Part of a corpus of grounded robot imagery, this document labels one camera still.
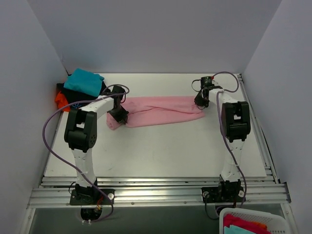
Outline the pink t-shirt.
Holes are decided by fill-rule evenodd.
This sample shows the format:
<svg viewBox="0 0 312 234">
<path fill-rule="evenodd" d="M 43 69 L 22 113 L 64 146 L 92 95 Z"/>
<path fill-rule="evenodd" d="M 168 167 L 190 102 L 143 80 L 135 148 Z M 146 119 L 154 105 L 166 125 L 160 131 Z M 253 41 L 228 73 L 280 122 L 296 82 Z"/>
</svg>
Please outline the pink t-shirt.
<svg viewBox="0 0 312 234">
<path fill-rule="evenodd" d="M 121 105 L 128 111 L 126 127 L 146 127 L 193 121 L 205 117 L 192 96 L 129 97 Z"/>
</svg>

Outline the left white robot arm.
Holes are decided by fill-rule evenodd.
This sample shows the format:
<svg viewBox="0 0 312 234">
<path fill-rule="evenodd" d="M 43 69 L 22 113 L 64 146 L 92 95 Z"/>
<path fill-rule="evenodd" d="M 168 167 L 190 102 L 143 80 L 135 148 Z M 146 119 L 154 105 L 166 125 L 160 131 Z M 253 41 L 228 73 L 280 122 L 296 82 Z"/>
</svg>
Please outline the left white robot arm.
<svg viewBox="0 0 312 234">
<path fill-rule="evenodd" d="M 98 200 L 97 178 L 92 161 L 92 148 L 97 141 L 98 119 L 108 113 L 119 124 L 126 124 L 128 111 L 122 107 L 129 89 L 124 85 L 110 85 L 97 100 L 69 112 L 64 140 L 75 159 L 77 181 L 75 191 L 86 204 Z"/>
</svg>

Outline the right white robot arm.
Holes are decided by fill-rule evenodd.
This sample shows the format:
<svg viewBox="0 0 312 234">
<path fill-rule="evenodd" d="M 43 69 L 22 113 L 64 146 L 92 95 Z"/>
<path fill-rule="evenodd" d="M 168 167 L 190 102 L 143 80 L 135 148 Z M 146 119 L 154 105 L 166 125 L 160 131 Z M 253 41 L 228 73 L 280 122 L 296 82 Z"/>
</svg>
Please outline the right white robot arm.
<svg viewBox="0 0 312 234">
<path fill-rule="evenodd" d="M 246 188 L 241 189 L 241 183 L 247 186 L 240 161 L 244 143 L 251 132 L 250 108 L 248 102 L 239 101 L 230 95 L 239 89 L 238 78 L 235 75 L 232 77 L 236 81 L 234 90 L 220 86 L 214 81 L 215 76 L 201 77 L 198 80 L 200 89 L 194 99 L 198 108 L 207 108 L 211 102 L 217 107 L 220 133 L 227 150 L 216 190 L 217 197 L 222 201 L 245 192 Z"/>
</svg>

